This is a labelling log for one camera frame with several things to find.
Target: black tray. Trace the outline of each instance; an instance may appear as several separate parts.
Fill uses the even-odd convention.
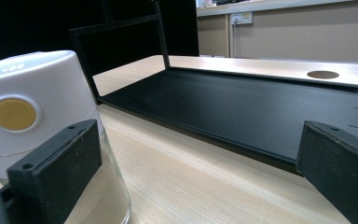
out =
[[[104,103],[291,172],[305,120],[358,137],[358,88],[170,68]]]
[[[358,86],[171,67],[158,1],[153,4],[150,16],[70,31],[98,104],[293,173],[305,120],[358,137]],[[160,53],[164,71],[98,93],[94,75]]]

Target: white container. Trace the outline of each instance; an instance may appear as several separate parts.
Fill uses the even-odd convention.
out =
[[[9,166],[66,126],[86,119],[98,121],[105,163],[91,179],[93,187],[88,186],[90,190],[86,189],[82,198],[100,201],[94,205],[76,206],[73,213],[77,215],[71,215],[68,220],[88,222],[95,220],[97,214],[97,217],[108,218],[111,223],[126,223],[131,210],[130,197],[76,54],[70,50],[36,52],[0,61],[2,182],[7,180]],[[100,185],[103,189],[95,191]],[[100,213],[86,214],[85,208],[95,209],[101,202],[120,212],[107,208],[109,211],[104,209]]]

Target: yellow circle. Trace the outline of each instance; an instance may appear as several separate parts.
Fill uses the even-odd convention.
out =
[[[36,121],[36,111],[28,102],[6,99],[0,102],[0,126],[11,131],[31,127]]]

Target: black metal frame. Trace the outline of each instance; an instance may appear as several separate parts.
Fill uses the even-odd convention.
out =
[[[158,3],[158,0],[156,0],[156,1],[152,0],[152,2],[154,3],[154,5],[153,5],[153,9],[155,11],[154,15],[129,19],[129,20],[125,20],[125,21],[110,21],[106,24],[95,25],[95,26],[85,27],[85,28],[78,28],[78,29],[69,31],[69,36],[71,37],[72,44],[74,45],[74,49],[76,51],[77,57],[82,65],[83,71],[86,75],[87,81],[89,83],[92,94],[94,95],[94,99],[97,104],[101,104],[103,102],[103,97],[98,92],[98,88],[95,85],[94,79],[92,78],[96,74],[92,74],[92,72],[91,72],[90,65],[89,65],[86,55],[83,51],[83,46],[79,40],[79,37],[82,35],[88,35],[88,34],[97,33],[97,32],[101,32],[101,31],[117,29],[120,27],[132,26],[132,25],[139,24],[139,23],[155,21],[157,23],[158,40],[160,43],[161,52],[162,52],[163,59],[164,59],[164,65],[165,65],[165,68],[168,69],[171,66],[170,66],[170,59],[168,56],[167,43],[165,40],[165,34],[164,34],[164,28],[163,28],[162,18],[161,18],[161,14],[160,14],[159,3]]]
[[[83,51],[83,47],[79,41],[79,37],[82,35],[92,34],[92,33],[101,32],[101,31],[105,31],[105,30],[116,29],[119,27],[131,26],[134,24],[143,23],[143,22],[151,22],[151,21],[154,21],[158,28],[158,39],[159,39],[159,44],[160,44],[161,52],[162,52],[163,59],[164,59],[164,65],[165,65],[165,70],[163,71],[163,73],[164,72],[168,73],[170,71],[170,72],[174,72],[174,73],[184,73],[184,72],[194,73],[194,74],[195,73],[203,73],[203,74],[208,74],[210,76],[224,75],[224,76],[233,76],[233,77],[239,77],[239,76],[243,77],[243,74],[236,74],[236,73],[223,73],[223,72],[205,71],[205,70],[200,70],[200,69],[171,67],[170,62],[169,62],[169,57],[168,57],[166,40],[165,40],[165,36],[164,36],[162,18],[160,16],[160,11],[159,11],[159,4],[158,4],[158,1],[153,1],[153,2],[154,2],[154,10],[155,10],[154,15],[145,16],[142,18],[130,19],[130,20],[126,20],[126,21],[112,21],[112,22],[109,22],[104,25],[80,28],[80,29],[75,29],[75,30],[70,31],[70,36],[71,36],[72,42],[74,44],[77,56],[83,66],[84,72],[86,74],[87,80],[89,82],[90,88],[92,90],[92,93],[94,94],[97,104],[110,105],[112,107],[118,108],[118,109],[126,111],[128,113],[131,113],[137,117],[140,117],[143,119],[148,119],[148,120],[155,122],[159,125],[176,130],[177,132],[193,136],[193,137],[198,138],[202,141],[206,141],[206,142],[209,142],[216,146],[231,150],[235,153],[239,153],[241,155],[253,158],[255,160],[262,161],[267,164],[279,167],[283,170],[298,174],[295,170],[294,162],[287,160],[287,158],[285,158],[285,157],[279,157],[279,156],[277,157],[276,155],[273,156],[273,155],[268,154],[266,151],[263,151],[263,150],[259,151],[257,148],[252,148],[249,146],[245,150],[243,150],[242,146],[240,146],[237,142],[234,142],[230,139],[226,139],[223,136],[209,134],[208,132],[204,132],[203,130],[188,127],[184,123],[178,122],[177,120],[165,119],[165,118],[162,118],[162,117],[154,115],[154,114],[145,113],[144,111],[134,110],[132,108],[129,108],[129,107],[126,107],[123,105],[119,105],[117,102],[115,102],[115,100],[112,100],[115,97],[117,97],[115,95],[115,92],[111,92],[109,94],[106,94],[105,96],[101,96],[98,93],[98,89],[97,89],[97,87],[94,83],[94,80],[92,78],[94,75],[97,75],[97,74],[92,74],[92,72],[90,70],[88,61],[86,59],[86,55],[84,54],[84,51]],[[294,79],[287,78],[287,77],[261,77],[261,76],[257,76],[257,75],[251,75],[251,74],[246,74],[246,78],[267,80],[270,82],[292,83],[292,84],[299,85],[299,86],[303,85],[303,86],[320,87],[320,88],[325,88],[328,90],[358,92],[358,85],[352,85],[352,84],[334,84],[334,83],[328,83],[328,82],[316,81],[316,80],[315,81],[294,80]]]

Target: light wood surface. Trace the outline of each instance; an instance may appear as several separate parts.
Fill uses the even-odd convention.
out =
[[[171,63],[296,78],[322,67],[358,83],[358,64],[191,57],[171,57]],[[162,58],[154,56],[94,79],[104,95],[162,69]],[[99,112],[131,196],[130,223],[349,223],[303,177],[106,105]]]

